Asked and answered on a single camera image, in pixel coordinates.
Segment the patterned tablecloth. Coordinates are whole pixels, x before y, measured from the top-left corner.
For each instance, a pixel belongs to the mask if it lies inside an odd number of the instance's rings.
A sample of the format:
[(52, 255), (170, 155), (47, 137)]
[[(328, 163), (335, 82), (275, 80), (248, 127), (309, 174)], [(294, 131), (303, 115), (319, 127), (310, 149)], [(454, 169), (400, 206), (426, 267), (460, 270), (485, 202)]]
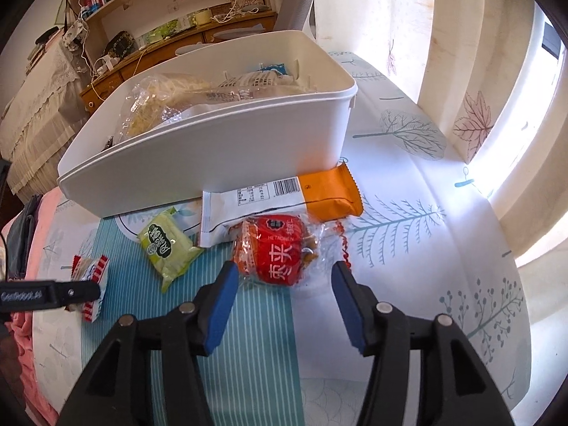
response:
[[(410, 316), (445, 313), (463, 331), (508, 407), (530, 383), (530, 330), (519, 273), (489, 203), (438, 127), (400, 89), (350, 52), (334, 59), (358, 93), (340, 161), (353, 174), (363, 212), (304, 222), (308, 239), (293, 286), (242, 278), (227, 329), (199, 363), (219, 425), (353, 425), (372, 362), (348, 333), (331, 289), (346, 262), (376, 297)], [(39, 393), (59, 411), (82, 369), (125, 313), (160, 316), (214, 280), (233, 240), (206, 249), (166, 293), (142, 251), (150, 209), (102, 219), (48, 194), (42, 278), (65, 280), (77, 256), (106, 256), (108, 286), (98, 319), (78, 312), (33, 317)]]

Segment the pink bed quilt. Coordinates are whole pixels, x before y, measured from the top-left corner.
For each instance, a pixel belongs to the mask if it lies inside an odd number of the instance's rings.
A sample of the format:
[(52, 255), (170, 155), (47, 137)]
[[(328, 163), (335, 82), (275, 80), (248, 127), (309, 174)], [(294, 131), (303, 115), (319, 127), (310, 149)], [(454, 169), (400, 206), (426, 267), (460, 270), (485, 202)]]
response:
[[(62, 191), (56, 187), (44, 194), (39, 203), (38, 224), (28, 257), (26, 280), (37, 279), (43, 248), (61, 197)], [(32, 414), (36, 425), (55, 425), (59, 414), (43, 396), (35, 374), (32, 331), (31, 312), (16, 312), (11, 322), (1, 325), (1, 375), (16, 400)]]

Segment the orange white snack pack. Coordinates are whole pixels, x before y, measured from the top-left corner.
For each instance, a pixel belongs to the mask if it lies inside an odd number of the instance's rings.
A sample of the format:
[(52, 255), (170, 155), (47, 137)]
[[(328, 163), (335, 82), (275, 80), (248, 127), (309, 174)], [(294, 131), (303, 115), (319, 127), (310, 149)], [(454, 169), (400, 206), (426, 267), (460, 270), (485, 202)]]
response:
[(327, 222), (358, 217), (363, 201), (346, 164), (226, 192), (205, 191), (198, 245), (210, 248), (233, 240), (232, 232), (245, 218), (276, 213), (305, 213)]

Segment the red white small sachet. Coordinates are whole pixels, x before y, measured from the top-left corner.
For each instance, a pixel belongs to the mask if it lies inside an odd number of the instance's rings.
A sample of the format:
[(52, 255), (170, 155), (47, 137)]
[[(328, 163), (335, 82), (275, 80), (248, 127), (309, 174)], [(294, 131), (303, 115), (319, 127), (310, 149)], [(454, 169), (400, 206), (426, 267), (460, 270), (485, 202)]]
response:
[(95, 322), (102, 310), (108, 284), (108, 266), (110, 260), (101, 255), (98, 258), (75, 255), (71, 268), (71, 281), (77, 282), (77, 295), (81, 302), (69, 304), (68, 312), (80, 312), (85, 322)]

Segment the red date walnut pack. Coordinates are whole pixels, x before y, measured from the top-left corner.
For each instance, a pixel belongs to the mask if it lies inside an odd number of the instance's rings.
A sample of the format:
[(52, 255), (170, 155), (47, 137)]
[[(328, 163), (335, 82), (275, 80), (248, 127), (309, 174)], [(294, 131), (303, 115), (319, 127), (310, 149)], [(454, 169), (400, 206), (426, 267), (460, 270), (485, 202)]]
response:
[(295, 286), (319, 258), (319, 240), (295, 214), (248, 217), (237, 231), (233, 262), (247, 279)]

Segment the white plastic storage bin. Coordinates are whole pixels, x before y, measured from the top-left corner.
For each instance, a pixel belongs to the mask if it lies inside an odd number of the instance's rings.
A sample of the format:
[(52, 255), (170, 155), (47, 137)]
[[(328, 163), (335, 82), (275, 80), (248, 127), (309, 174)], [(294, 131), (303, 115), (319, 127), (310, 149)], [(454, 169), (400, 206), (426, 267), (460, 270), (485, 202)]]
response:
[(256, 99), (116, 141), (136, 78), (91, 115), (59, 162), (62, 193), (97, 217), (111, 217), (328, 170), (337, 164), (357, 85), (300, 31), (276, 31), (205, 45), (153, 72), (186, 73), (219, 85), (267, 65), (284, 65), (302, 94)]

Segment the navy folded trousers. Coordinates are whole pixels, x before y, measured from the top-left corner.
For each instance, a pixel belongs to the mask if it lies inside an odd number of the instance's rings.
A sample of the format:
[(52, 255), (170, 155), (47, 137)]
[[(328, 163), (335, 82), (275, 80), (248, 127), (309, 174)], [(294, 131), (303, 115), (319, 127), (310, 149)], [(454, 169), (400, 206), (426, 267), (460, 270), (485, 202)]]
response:
[(32, 241), (38, 224), (38, 209), (42, 196), (35, 194), (23, 210), (15, 217), (8, 232), (8, 277), (13, 280), (24, 279), (31, 251)]

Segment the yellow mug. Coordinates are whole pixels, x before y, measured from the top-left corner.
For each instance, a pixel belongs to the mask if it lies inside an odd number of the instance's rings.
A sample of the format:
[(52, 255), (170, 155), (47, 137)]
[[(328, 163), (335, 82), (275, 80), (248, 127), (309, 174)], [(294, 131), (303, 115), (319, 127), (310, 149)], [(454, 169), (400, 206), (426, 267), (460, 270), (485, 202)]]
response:
[(191, 14), (192, 24), (196, 25), (197, 27), (207, 25), (212, 22), (213, 20), (213, 13), (212, 11), (207, 9), (202, 9)]

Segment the green pineapple cake pack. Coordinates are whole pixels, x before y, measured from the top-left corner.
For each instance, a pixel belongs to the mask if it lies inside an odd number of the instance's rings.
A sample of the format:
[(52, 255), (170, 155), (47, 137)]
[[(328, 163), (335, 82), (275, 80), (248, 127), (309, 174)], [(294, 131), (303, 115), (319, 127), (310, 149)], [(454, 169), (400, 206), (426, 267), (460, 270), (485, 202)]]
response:
[(138, 233), (143, 252), (162, 278), (162, 293), (166, 293), (204, 251), (182, 231), (176, 218), (178, 213), (176, 208), (163, 210)]

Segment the lace covered piano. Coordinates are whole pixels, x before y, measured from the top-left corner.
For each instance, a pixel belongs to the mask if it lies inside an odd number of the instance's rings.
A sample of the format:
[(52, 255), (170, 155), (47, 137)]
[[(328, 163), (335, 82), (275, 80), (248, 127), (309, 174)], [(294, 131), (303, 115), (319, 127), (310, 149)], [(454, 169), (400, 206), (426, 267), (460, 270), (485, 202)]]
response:
[(81, 98), (88, 79), (81, 52), (57, 35), (5, 109), (1, 157), (11, 163), (7, 183), (20, 201), (57, 186), (59, 161), (88, 119)]

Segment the blue candy pack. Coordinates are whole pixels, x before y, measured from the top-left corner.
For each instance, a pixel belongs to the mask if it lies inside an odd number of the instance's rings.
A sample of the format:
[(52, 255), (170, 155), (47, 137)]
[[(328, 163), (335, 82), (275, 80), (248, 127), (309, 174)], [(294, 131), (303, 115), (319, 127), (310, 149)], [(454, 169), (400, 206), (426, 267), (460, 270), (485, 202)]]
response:
[(286, 65), (282, 62), (280, 64), (263, 65), (259, 68), (259, 70), (275, 72), (277, 75), (288, 75)]

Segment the wooden desk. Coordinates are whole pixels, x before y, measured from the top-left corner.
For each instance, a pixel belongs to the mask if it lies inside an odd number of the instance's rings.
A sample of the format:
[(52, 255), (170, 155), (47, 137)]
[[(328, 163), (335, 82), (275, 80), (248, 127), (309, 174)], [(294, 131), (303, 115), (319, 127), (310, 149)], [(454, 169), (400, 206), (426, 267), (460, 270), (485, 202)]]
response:
[[(276, 16), (277, 12), (268, 11), (268, 16)], [(88, 115), (107, 99), (124, 81), (132, 76), (165, 62), (175, 56), (178, 47), (203, 41), (203, 33), (214, 28), (215, 21), (189, 29), (171, 38), (155, 42), (142, 50), (137, 50), (119, 62), (111, 71), (93, 80), (81, 93)]]

